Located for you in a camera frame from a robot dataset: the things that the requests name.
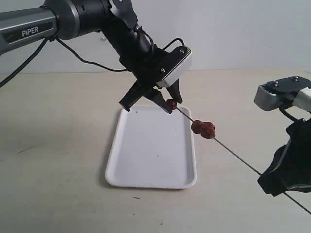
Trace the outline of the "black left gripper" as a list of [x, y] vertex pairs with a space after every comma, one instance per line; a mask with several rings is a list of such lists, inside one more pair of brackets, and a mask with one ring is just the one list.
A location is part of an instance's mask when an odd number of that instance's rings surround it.
[[[134, 68], [133, 74], [137, 80], [119, 102], [124, 110], [129, 112], [132, 106], [144, 97], [158, 105], [166, 113], [171, 114], [173, 112], [159, 91], [159, 89], [163, 87], [158, 87], [156, 85], [162, 77], [161, 72], [164, 72], [164, 70], [161, 70], [161, 67], [164, 67], [164, 62], [168, 61], [169, 53], [170, 52], [157, 48], [155, 51], [155, 58], [152, 59], [150, 63], [140, 64]], [[176, 81], [165, 89], [167, 89], [175, 102], [182, 103], [179, 81]]]

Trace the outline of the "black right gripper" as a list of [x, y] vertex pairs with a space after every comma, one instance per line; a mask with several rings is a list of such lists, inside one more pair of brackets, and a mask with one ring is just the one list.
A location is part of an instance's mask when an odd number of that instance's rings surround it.
[[286, 191], [311, 192], [311, 121], [299, 120], [286, 128], [289, 141], [279, 148], [271, 167], [258, 178], [266, 194]]

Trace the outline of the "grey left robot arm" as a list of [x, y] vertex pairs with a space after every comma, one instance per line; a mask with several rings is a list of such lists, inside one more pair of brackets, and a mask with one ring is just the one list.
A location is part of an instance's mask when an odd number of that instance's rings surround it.
[[102, 33], [119, 55], [124, 71], [136, 81], [120, 100], [129, 111], [146, 98], [171, 113], [182, 102], [179, 79], [169, 77], [185, 58], [187, 47], [171, 52], [160, 49], [138, 24], [129, 0], [47, 0], [32, 9], [2, 12], [0, 51], [6, 53], [40, 41], [39, 47], [16, 70], [1, 81], [6, 85], [43, 49], [48, 41], [64, 44], [88, 33]]

